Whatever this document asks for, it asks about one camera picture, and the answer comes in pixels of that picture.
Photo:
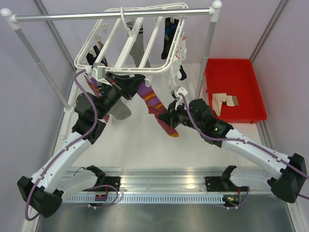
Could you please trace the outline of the grey sock with black stripes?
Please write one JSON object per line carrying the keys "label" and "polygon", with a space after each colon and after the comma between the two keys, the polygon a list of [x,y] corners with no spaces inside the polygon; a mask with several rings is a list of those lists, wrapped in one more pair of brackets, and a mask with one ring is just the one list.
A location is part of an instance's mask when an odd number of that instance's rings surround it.
{"label": "grey sock with black stripes", "polygon": [[125,120],[131,116],[131,110],[119,99],[112,107],[110,114],[117,120]]}

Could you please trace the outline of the white plastic clip hanger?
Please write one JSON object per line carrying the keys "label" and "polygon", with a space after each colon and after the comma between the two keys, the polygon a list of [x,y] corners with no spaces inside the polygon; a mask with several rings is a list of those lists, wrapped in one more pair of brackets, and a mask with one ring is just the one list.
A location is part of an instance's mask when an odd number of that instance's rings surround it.
{"label": "white plastic clip hanger", "polygon": [[[144,74],[144,75],[157,75],[167,72],[169,69],[180,67],[182,61],[186,58],[186,47],[185,39],[183,35],[183,27],[185,22],[184,10],[188,9],[188,5],[183,2],[170,3],[156,6],[148,7],[134,7],[134,8],[111,8],[106,10],[107,13],[116,13],[116,22],[110,31],[103,48],[100,50],[99,54],[96,56],[94,64],[89,64],[88,62],[83,62],[83,59],[88,53],[94,53],[94,42],[100,41],[99,32],[103,30],[105,25],[104,19],[99,19],[92,31],[90,32],[88,38],[86,39],[84,45],[79,51],[78,55],[74,60],[74,65],[77,69],[86,69],[87,72],[98,72],[99,62],[104,58],[109,46],[115,41],[115,35],[119,28],[123,27],[127,31],[127,41],[119,55],[118,60],[113,66],[103,66],[104,71],[119,73],[119,74]],[[154,17],[155,26],[146,46],[146,49],[142,52],[142,57],[139,65],[136,68],[125,67],[124,63],[127,60],[129,53],[132,51],[134,44],[137,43],[138,35],[142,27],[142,23],[145,17]],[[147,68],[146,63],[154,42],[157,38],[159,32],[160,24],[164,18],[167,16],[170,18],[172,23],[177,23],[174,36],[170,39],[171,46],[168,51],[165,63],[157,68]]]}

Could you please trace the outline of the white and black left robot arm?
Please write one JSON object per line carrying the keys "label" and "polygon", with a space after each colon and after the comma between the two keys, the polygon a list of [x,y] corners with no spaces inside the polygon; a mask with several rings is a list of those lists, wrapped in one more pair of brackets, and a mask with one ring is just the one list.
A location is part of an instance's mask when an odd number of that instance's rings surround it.
{"label": "white and black left robot arm", "polygon": [[31,177],[22,176],[17,182],[21,196],[26,202],[25,218],[28,221],[37,218],[29,216],[30,208],[33,208],[38,216],[48,218],[69,197],[83,190],[100,191],[108,188],[106,174],[94,165],[86,167],[69,179],[62,178],[75,161],[101,136],[106,127],[103,118],[122,97],[132,99],[144,82],[145,76],[116,75],[107,72],[103,95],[96,97],[88,93],[78,82],[77,77],[83,73],[84,71],[80,71],[74,77],[74,82],[81,90],[74,108],[78,119],[63,146]]}

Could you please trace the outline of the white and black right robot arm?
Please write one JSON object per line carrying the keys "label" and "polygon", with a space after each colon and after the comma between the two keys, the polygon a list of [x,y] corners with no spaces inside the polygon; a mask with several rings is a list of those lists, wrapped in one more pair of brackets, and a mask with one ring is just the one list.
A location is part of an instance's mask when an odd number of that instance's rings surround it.
{"label": "white and black right robot arm", "polygon": [[208,144],[232,151],[262,169],[250,173],[237,166],[228,166],[220,179],[226,191],[235,187],[267,188],[279,199],[295,203],[309,178],[301,155],[289,156],[256,144],[229,123],[214,117],[210,106],[202,99],[181,105],[173,101],[159,119],[173,129],[178,125],[193,128]]}

